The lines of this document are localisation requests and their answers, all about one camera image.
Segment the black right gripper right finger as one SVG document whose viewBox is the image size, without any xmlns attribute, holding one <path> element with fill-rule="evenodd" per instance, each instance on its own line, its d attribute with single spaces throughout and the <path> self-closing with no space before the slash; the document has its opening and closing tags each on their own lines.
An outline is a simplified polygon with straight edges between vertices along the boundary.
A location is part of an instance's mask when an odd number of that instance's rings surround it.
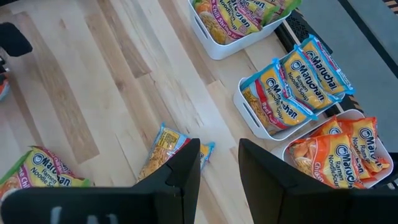
<svg viewBox="0 0 398 224">
<path fill-rule="evenodd" d="M 341 224 L 338 192 L 253 143 L 239 140 L 239 171 L 255 224 Z"/>
</svg>

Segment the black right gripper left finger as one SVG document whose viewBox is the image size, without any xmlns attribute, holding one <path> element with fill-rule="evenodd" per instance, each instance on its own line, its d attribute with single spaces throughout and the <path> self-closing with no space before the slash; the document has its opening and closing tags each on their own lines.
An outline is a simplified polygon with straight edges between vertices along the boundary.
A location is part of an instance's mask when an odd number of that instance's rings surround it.
<svg viewBox="0 0 398 224">
<path fill-rule="evenodd" d="M 132 188 L 135 224 L 193 224 L 200 186 L 200 140 L 194 138 Z"/>
</svg>

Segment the white plastic bin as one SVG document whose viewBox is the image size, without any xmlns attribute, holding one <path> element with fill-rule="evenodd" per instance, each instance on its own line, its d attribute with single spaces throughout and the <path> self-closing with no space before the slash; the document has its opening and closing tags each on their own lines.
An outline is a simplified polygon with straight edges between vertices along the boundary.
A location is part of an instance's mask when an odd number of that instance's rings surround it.
<svg viewBox="0 0 398 224">
<path fill-rule="evenodd" d="M 249 77 L 241 79 L 239 82 L 239 85 L 248 78 Z M 245 100 L 245 98 L 243 97 L 243 94 L 241 93 L 241 91 L 239 89 L 239 85 L 238 85 L 238 90 L 234 95 L 234 104 L 236 105 L 237 109 L 242 114 L 244 120 L 247 122 L 251 131 L 254 133 L 254 135 L 256 137 L 261 138 L 261 139 L 272 139 L 275 141 L 281 141 L 281 140 L 284 140 L 285 138 L 289 137 L 298 128 L 301 128 L 304 124 L 307 124 L 309 122 L 309 121 L 306 121 L 298 126 L 291 127 L 289 129 L 280 131 L 273 135 L 269 134 L 265 130 L 263 125 L 260 123 L 259 119 L 254 114 L 253 110 L 249 107 L 248 102 Z M 312 112 L 317 116 L 317 119 L 318 119 L 318 115 L 325 110 L 312 111 Z"/>
<path fill-rule="evenodd" d="M 249 34 L 241 39 L 238 39 L 227 45 L 220 45 L 210 35 L 210 32 L 205 28 L 204 23 L 200 20 L 199 15 L 196 13 L 193 3 L 194 0 L 187 0 L 189 3 L 190 21 L 193 32 L 198 37 L 206 53 L 213 60 L 223 60 L 236 52 L 245 49 L 246 47 L 268 37 L 276 28 L 278 28 L 285 20 L 291 15 L 291 12 L 280 19 L 266 25 L 263 30 L 254 34 Z"/>
<path fill-rule="evenodd" d="M 362 112 L 358 110 L 350 109 L 348 111 L 344 111 L 340 114 L 337 114 L 336 117 L 342 119 L 359 119 L 359 118 L 364 118 L 365 115 L 363 115 Z M 291 137 L 287 138 L 283 143 L 279 144 L 275 149 L 273 149 L 271 153 L 273 153 L 273 155 L 277 156 L 278 158 L 285 161 L 289 165 L 295 167 L 295 164 L 291 159 L 290 154 L 286 152 L 288 145 L 296 139 L 309 136 L 310 133 L 314 132 L 314 130 L 319 128 L 329 119 L 330 118 L 326 118 L 325 115 L 321 115 L 318 121 L 311 121 L 308 124 L 302 126 L 298 130 L 296 130 L 296 132 L 294 132 L 293 135 L 291 135 Z M 387 169 L 383 169 L 382 171 L 377 173 L 375 175 L 376 180 L 366 182 L 364 184 L 366 188 L 380 187 L 384 184 L 387 184 L 389 182 L 387 178 L 392 174 L 392 171 L 394 169 L 394 162 L 390 154 L 384 147 L 380 138 L 377 138 L 376 147 L 377 149 L 375 155 L 377 157 L 382 157 L 383 159 L 385 159 L 388 163 L 390 163 L 390 166 Z"/>
</svg>

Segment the black aluminium table frame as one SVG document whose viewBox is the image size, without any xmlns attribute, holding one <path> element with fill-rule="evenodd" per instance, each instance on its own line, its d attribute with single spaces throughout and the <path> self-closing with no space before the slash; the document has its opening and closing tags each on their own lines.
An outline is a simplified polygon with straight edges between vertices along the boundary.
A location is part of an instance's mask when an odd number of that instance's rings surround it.
<svg viewBox="0 0 398 224">
<path fill-rule="evenodd" d="M 283 48 L 287 51 L 291 51 L 293 45 L 299 42 L 294 31 L 286 22 L 276 28 L 276 36 L 281 41 Z M 341 103 L 335 104 L 326 111 L 321 112 L 318 115 L 317 121 L 312 121 L 299 128 L 298 131 L 293 134 L 293 137 L 294 139 L 298 139 L 309 136 L 309 134 L 331 119 L 332 116 L 344 119 L 358 119 L 365 115 L 366 113 L 363 111 L 357 99 L 353 95 L 346 95 Z M 385 158 L 389 161 L 391 166 L 378 173 L 376 176 L 377 179 L 373 182 L 367 182 L 366 186 L 380 189 L 389 188 L 398 191 L 398 152 L 388 152 L 383 142 L 378 139 L 376 155 Z"/>
</svg>

